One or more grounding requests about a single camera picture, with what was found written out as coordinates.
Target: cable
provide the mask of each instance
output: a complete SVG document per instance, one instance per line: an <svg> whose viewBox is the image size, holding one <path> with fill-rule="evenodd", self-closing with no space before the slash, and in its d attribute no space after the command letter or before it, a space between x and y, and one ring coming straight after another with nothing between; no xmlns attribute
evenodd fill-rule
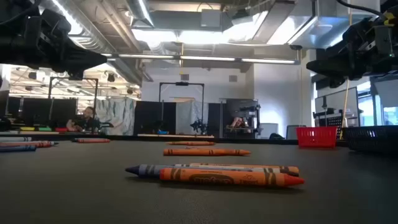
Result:
<svg viewBox="0 0 398 224"><path fill-rule="evenodd" d="M212 7L210 4L208 4L207 2L201 2L201 3L199 4L199 6L197 7L197 12L199 11L199 7L200 7L203 3L206 3L208 6L211 7L211 9L213 9L213 7Z"/></svg>
<svg viewBox="0 0 398 224"><path fill-rule="evenodd" d="M42 0L35 0L35 3L33 3L33 5L30 8L26 9L25 11L21 12L20 14L14 16L13 18L11 18L11 19L9 19L7 21L0 22L0 26L6 25L7 23L10 23L10 22L13 22L13 21L21 18L22 16L26 16L32 10L37 8L41 2L42 2Z"/></svg>
<svg viewBox="0 0 398 224"><path fill-rule="evenodd" d="M384 21L387 20L387 18L384 16L384 14L379 12L379 11L377 11L377 10L370 9L370 8L367 8L367 7L363 7L363 6L355 6L355 5L352 5L352 4L348 4L348 3L343 2L343 0L336 0L336 1L338 3L346 6L346 7L349 7L349 8L352 8L352 9L358 9L358 10L362 10L362 11L366 11L366 12L370 12L370 13L373 13L375 15L378 15L381 19L384 19Z"/></svg>

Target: orange crayon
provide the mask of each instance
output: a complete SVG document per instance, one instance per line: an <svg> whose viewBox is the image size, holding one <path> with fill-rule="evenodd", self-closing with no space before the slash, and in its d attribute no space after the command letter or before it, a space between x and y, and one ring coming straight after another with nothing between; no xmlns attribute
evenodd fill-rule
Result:
<svg viewBox="0 0 398 224"><path fill-rule="evenodd" d="M233 167L247 167L247 168L279 168L299 174L299 168L295 166L269 166L269 165L234 165L234 164L209 164L209 163L191 163L190 165L206 165L206 166L233 166Z"/></svg>
<svg viewBox="0 0 398 224"><path fill-rule="evenodd" d="M238 184L269 187L288 187L304 184L302 178L292 177L287 174L179 168L162 169L160 171L160 179L194 182L198 184Z"/></svg>
<svg viewBox="0 0 398 224"><path fill-rule="evenodd" d="M245 156L251 152L240 149L164 149L165 156Z"/></svg>
<svg viewBox="0 0 398 224"><path fill-rule="evenodd" d="M180 142L168 142L169 145L176 145L176 146L214 146L216 143L208 142L208 141L180 141Z"/></svg>
<svg viewBox="0 0 398 224"><path fill-rule="evenodd" d="M100 139L100 138L77 138L75 139L75 142L78 143L109 143L111 140L109 139Z"/></svg>
<svg viewBox="0 0 398 224"><path fill-rule="evenodd" d="M31 141L31 142L0 142L0 146L36 146L36 147L52 147L57 145L57 142L50 141Z"/></svg>

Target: table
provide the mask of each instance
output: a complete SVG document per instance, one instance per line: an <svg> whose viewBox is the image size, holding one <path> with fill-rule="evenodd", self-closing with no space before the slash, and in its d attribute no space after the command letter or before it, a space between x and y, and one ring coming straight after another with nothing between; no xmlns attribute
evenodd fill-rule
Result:
<svg viewBox="0 0 398 224"><path fill-rule="evenodd" d="M1 223L396 223L398 162L346 148L219 144L249 157L164 157L164 142L61 142L0 154ZM212 162L300 168L303 186L263 189L139 179L138 164Z"/></svg>

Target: blue crayon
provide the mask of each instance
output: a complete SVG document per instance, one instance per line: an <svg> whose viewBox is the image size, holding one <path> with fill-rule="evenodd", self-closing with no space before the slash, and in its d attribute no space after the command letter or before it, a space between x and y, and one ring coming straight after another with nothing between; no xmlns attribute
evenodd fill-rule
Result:
<svg viewBox="0 0 398 224"><path fill-rule="evenodd" d="M36 146L0 146L0 153L2 152L34 152Z"/></svg>
<svg viewBox="0 0 398 224"><path fill-rule="evenodd" d="M27 142L31 140L32 137L0 137L0 142Z"/></svg>
<svg viewBox="0 0 398 224"><path fill-rule="evenodd" d="M164 168L173 168L173 167L174 167L173 165L143 164L143 165L139 165L139 166L126 168L126 172L136 174L139 177L159 178L160 170L162 170ZM230 169L230 168L225 168L225 167L220 167L220 168L184 167L184 169L230 170L230 171L247 171L247 172L257 171L255 169Z"/></svg>

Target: crayon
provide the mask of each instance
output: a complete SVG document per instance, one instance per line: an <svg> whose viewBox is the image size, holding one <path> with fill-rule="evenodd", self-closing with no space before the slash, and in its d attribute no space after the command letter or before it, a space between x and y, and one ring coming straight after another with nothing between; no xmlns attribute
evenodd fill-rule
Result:
<svg viewBox="0 0 398 224"><path fill-rule="evenodd" d="M142 164L139 166L128 167L126 168L126 172L136 174L139 177L156 177L159 178L160 171L164 168L178 168L173 165L147 165ZM253 169L243 169L242 167L235 168L225 168L225 167L184 167L184 169L208 169L208 170L231 170L231 171L247 171L247 172L263 172L262 168L253 168Z"/></svg>
<svg viewBox="0 0 398 224"><path fill-rule="evenodd" d="M184 168L164 168L160 171L160 179L198 184L238 184L269 187L288 187L304 184L302 178L292 177L287 174Z"/></svg>
<svg viewBox="0 0 398 224"><path fill-rule="evenodd" d="M191 163L190 165L208 165L208 166L234 166L234 167L262 167L262 168L280 168L281 170L295 172L297 174L300 173L299 168L295 166L270 166L270 165L236 165L236 164L209 164L209 163Z"/></svg>
<svg viewBox="0 0 398 224"><path fill-rule="evenodd" d="M76 138L75 142L78 143L109 143L111 140L109 139L97 139L97 138Z"/></svg>
<svg viewBox="0 0 398 224"><path fill-rule="evenodd" d="M2 152L27 152L27 151L31 151L34 152L36 151L36 146L16 146L16 147L12 147L12 146L4 146L4 147L0 147L0 153Z"/></svg>
<svg viewBox="0 0 398 224"><path fill-rule="evenodd" d="M0 137L0 142L27 142L31 140L32 137Z"/></svg>
<svg viewBox="0 0 398 224"><path fill-rule="evenodd" d="M31 142L0 142L0 146L36 146L36 147L52 147L57 145L57 142L50 141L31 141Z"/></svg>
<svg viewBox="0 0 398 224"><path fill-rule="evenodd" d="M299 174L296 172L292 172L289 170L283 170L280 168L263 168L263 167L243 167L243 166L211 166L211 165L191 165L191 164L174 164L175 167L196 167L196 168L230 168L230 169L255 169L255 172L273 172L273 173L281 173L287 174L294 177L298 177Z"/></svg>
<svg viewBox="0 0 398 224"><path fill-rule="evenodd" d="M165 156L245 156L251 152L240 149L164 149Z"/></svg>
<svg viewBox="0 0 398 224"><path fill-rule="evenodd" d="M214 146L216 143L208 142L208 141L179 141L179 142L168 142L169 145L178 145L178 146Z"/></svg>

